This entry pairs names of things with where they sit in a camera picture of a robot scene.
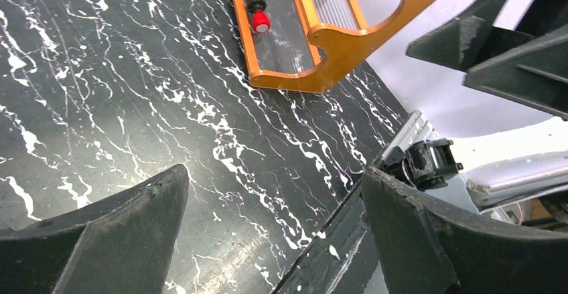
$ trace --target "red knob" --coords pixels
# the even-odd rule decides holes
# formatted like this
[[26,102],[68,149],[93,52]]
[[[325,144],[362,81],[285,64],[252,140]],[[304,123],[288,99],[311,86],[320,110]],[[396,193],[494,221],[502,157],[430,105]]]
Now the red knob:
[[270,19],[260,9],[253,14],[253,30],[257,33],[266,33],[270,29]]

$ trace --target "wire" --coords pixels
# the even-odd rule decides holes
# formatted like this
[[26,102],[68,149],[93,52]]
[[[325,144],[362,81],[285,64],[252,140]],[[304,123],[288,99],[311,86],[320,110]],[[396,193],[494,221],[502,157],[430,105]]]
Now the wire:
[[410,186],[418,189],[418,187],[414,184],[414,182],[412,181],[412,179],[410,179],[410,173],[408,172],[409,168],[407,168],[408,162],[406,159],[403,159],[401,161],[401,167],[403,169],[403,174],[405,175],[405,178],[408,180]]
[[520,202],[517,202],[516,206],[518,207],[518,212],[520,212],[520,218],[516,224],[522,225],[522,221],[524,220],[524,213],[522,212],[522,208],[520,207]]

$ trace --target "black knob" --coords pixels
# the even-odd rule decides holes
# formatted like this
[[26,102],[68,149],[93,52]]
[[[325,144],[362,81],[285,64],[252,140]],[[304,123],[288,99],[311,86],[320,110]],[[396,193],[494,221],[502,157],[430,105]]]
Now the black knob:
[[266,0],[246,0],[246,9],[252,14],[266,9]]

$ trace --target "white wall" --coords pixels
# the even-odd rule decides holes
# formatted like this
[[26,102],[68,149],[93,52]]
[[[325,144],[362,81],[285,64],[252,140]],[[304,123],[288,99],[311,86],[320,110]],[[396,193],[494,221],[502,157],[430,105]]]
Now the white wall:
[[[388,17],[400,0],[359,0],[369,25]],[[551,116],[462,86],[464,73],[409,58],[408,44],[442,25],[474,0],[438,0],[367,61],[408,110],[421,109],[444,137],[474,137],[517,129]],[[509,0],[496,25],[514,28],[532,0]]]

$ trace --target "black plastic part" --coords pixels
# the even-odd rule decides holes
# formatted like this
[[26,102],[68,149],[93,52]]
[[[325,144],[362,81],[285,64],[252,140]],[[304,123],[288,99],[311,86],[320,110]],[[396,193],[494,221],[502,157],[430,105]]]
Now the black plastic part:
[[390,294],[568,293],[568,234],[473,214],[375,168],[361,187]]
[[560,228],[566,228],[566,225],[563,222],[559,222],[555,218],[539,218],[533,219],[522,222],[523,226],[538,228],[538,229],[545,229],[545,230],[556,230]]
[[514,31],[493,26],[506,0],[477,0],[409,46],[467,72],[464,86],[568,119],[568,0],[534,0]]
[[0,293],[161,293],[188,199],[176,165],[23,230],[0,230]]
[[249,13],[254,13],[256,11],[264,11],[267,7],[266,0],[245,0],[246,9]]
[[445,182],[463,169],[456,163],[447,139],[420,141],[406,150],[411,179],[418,190],[425,191],[447,186]]
[[568,25],[473,67],[464,86],[568,119],[567,60]]
[[488,42],[488,38],[506,1],[474,1],[451,21],[410,43],[407,55],[465,72],[482,59],[479,53],[486,43],[502,52],[504,48],[496,42]]
[[414,185],[414,181],[409,175],[407,156],[399,146],[393,147],[386,159],[378,164],[378,168],[410,186]]
[[554,219],[568,224],[568,192],[557,192],[540,197],[543,207]]

